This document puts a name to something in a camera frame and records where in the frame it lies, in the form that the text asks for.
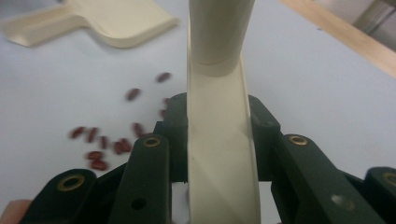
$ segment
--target plastic scoop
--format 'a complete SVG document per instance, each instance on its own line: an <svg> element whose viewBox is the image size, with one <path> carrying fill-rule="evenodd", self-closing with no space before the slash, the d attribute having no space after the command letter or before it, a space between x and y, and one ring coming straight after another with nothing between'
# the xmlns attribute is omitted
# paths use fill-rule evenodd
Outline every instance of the plastic scoop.
<svg viewBox="0 0 396 224"><path fill-rule="evenodd" d="M177 18L150 0L68 0L6 21L1 28L10 41L27 47L90 27L108 45L129 48L177 23Z"/></svg>

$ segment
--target cream plastic tube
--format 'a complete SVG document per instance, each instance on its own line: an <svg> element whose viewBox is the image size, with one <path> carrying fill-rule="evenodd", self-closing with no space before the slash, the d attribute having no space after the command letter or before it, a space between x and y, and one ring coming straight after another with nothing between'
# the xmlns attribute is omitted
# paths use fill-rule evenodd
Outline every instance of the cream plastic tube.
<svg viewBox="0 0 396 224"><path fill-rule="evenodd" d="M190 0L191 58L200 70L224 76L235 69L253 5L254 0Z"/></svg>

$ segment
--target red kidney bean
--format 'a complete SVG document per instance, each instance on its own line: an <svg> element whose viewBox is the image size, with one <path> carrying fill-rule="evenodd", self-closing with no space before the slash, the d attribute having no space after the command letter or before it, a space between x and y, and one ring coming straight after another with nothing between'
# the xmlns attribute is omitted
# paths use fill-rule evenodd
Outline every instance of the red kidney bean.
<svg viewBox="0 0 396 224"><path fill-rule="evenodd" d="M121 138L120 142L122 143L122 151L123 152L132 151L132 146L131 146L131 143L129 143L128 139Z"/></svg>
<svg viewBox="0 0 396 224"><path fill-rule="evenodd" d="M122 143L121 142L115 142L113 147L114 147L114 152L117 155L120 155L123 152Z"/></svg>
<svg viewBox="0 0 396 224"><path fill-rule="evenodd" d="M165 82L167 79L171 77L170 73L161 73L157 76L157 82Z"/></svg>
<svg viewBox="0 0 396 224"><path fill-rule="evenodd" d="M136 137L142 137L145 133L143 126L140 123L133 123L132 130L134 131L134 135Z"/></svg>
<svg viewBox="0 0 396 224"><path fill-rule="evenodd" d="M103 158L103 153L100 151L91 151L87 153L87 159L97 161Z"/></svg>
<svg viewBox="0 0 396 224"><path fill-rule="evenodd" d="M98 128L91 128L90 132L88 133L87 142L91 143L95 139L96 134L99 132Z"/></svg>
<svg viewBox="0 0 396 224"><path fill-rule="evenodd" d="M130 91L128 91L128 93L126 94L126 99L129 101L134 100L139 94L140 94L141 90L135 88L135 89L131 89Z"/></svg>
<svg viewBox="0 0 396 224"><path fill-rule="evenodd" d="M107 170L107 162L101 161L101 160L96 160L91 162L91 168L93 170L100 170L100 171L105 171Z"/></svg>
<svg viewBox="0 0 396 224"><path fill-rule="evenodd" d="M73 130L70 133L70 138L77 138L79 137L82 133L84 133L85 127L77 127L75 130Z"/></svg>
<svg viewBox="0 0 396 224"><path fill-rule="evenodd" d="M161 116L161 118L165 118L165 113L166 113L166 110L160 110L160 116Z"/></svg>
<svg viewBox="0 0 396 224"><path fill-rule="evenodd" d="M101 149L106 149L107 148L107 137L106 136L101 136L100 137L100 148Z"/></svg>

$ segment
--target hole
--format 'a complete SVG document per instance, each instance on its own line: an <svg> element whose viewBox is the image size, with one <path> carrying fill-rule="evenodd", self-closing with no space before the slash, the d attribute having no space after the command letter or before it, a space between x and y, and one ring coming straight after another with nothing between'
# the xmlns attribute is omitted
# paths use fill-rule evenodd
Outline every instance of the hole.
<svg viewBox="0 0 396 224"><path fill-rule="evenodd" d="M141 210L141 209L143 209L144 207L146 207L146 205L147 205L147 202L146 202L146 199L144 199L144 198L135 199L135 200L133 200L132 203L131 203L131 207L132 207L134 210Z"/></svg>
<svg viewBox="0 0 396 224"><path fill-rule="evenodd" d="M77 178L71 178L68 179L64 182L64 186L67 188L72 187L73 185L76 185L78 183L78 179Z"/></svg>
<svg viewBox="0 0 396 224"><path fill-rule="evenodd" d="M345 209L347 211L352 211L353 209L355 209L355 204L343 195L334 194L332 195L331 199L338 207L342 209Z"/></svg>
<svg viewBox="0 0 396 224"><path fill-rule="evenodd" d="M396 174L394 173L384 173L382 174L382 176L384 177L384 179L391 185L393 185L394 187L396 187Z"/></svg>
<svg viewBox="0 0 396 224"><path fill-rule="evenodd" d="M155 146L158 146L160 143L161 143L160 139L150 137L143 142L143 145L145 147L155 147Z"/></svg>
<svg viewBox="0 0 396 224"><path fill-rule="evenodd" d="M297 146L306 146L308 144L308 141L305 138L297 135L290 136L289 141Z"/></svg>
<svg viewBox="0 0 396 224"><path fill-rule="evenodd" d="M68 175L58 183L58 190L70 191L79 188L85 181L83 175Z"/></svg>

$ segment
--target wooden edge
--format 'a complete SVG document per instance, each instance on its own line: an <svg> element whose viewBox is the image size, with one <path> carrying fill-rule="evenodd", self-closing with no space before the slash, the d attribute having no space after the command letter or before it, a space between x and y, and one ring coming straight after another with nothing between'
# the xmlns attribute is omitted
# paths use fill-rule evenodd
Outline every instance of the wooden edge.
<svg viewBox="0 0 396 224"><path fill-rule="evenodd" d="M280 1L355 50L360 56L370 61L391 77L396 77L396 52L385 47L346 21L338 18L329 10L312 0Z"/></svg>

